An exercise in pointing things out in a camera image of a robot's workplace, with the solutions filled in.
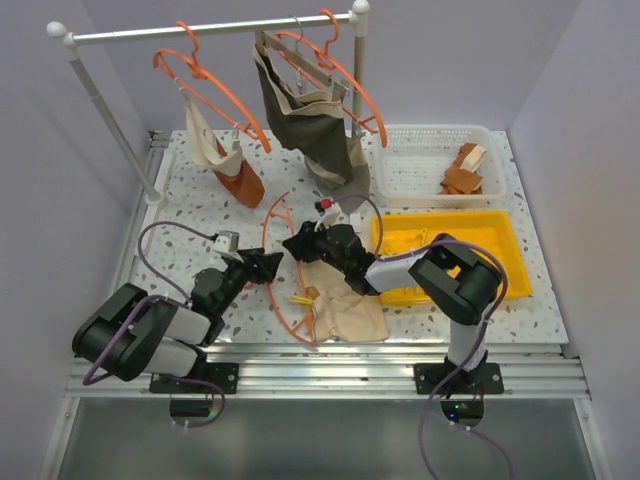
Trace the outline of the yellow clothespin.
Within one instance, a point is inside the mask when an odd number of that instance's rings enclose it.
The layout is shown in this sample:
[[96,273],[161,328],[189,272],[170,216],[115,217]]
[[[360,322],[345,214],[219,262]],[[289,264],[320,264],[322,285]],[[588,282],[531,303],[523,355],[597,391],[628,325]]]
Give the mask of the yellow clothespin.
[[290,295],[288,297],[289,301],[291,303],[294,304],[299,304],[299,305],[312,305],[313,304],[313,300],[304,296],[299,296],[299,295]]

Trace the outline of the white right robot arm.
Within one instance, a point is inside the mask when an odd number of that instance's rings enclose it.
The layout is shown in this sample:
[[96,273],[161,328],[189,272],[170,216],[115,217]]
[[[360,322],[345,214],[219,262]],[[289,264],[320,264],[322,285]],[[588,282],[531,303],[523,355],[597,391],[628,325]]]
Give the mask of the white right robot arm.
[[450,321],[447,384],[464,393],[480,382],[489,320],[508,289],[504,267],[488,251],[441,233],[415,251],[382,257],[367,250],[351,226],[310,221],[283,246],[299,262],[330,265],[361,296],[420,288]]

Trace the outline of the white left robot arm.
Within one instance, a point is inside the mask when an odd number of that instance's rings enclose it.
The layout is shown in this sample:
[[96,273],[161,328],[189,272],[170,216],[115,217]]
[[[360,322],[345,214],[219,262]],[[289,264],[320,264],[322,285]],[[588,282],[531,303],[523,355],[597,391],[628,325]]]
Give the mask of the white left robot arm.
[[272,282],[283,257],[262,248],[240,250],[223,259],[225,269],[199,271],[184,302],[124,284],[73,337],[73,353],[91,363],[83,384],[149,373],[172,376],[185,392],[201,390],[208,379],[202,349],[223,330],[226,310],[248,283]]

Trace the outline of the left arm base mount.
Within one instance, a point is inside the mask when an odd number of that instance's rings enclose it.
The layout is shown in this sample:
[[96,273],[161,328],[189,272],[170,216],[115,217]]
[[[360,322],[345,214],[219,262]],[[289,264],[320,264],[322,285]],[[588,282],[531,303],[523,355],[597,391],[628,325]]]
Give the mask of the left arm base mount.
[[169,396],[172,417],[205,421],[224,409],[226,397],[237,392],[238,380],[237,363],[206,363],[187,377],[154,374],[149,391]]

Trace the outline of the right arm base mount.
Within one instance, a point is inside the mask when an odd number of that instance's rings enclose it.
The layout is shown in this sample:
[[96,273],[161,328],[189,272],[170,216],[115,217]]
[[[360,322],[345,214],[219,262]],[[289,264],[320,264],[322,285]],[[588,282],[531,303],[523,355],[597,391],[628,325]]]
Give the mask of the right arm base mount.
[[[419,395],[430,395],[434,388],[454,370],[448,360],[442,363],[417,363],[413,366],[414,384]],[[483,363],[474,370],[461,370],[435,394],[448,421],[473,427],[485,413],[486,395],[502,395],[505,387],[497,363]]]

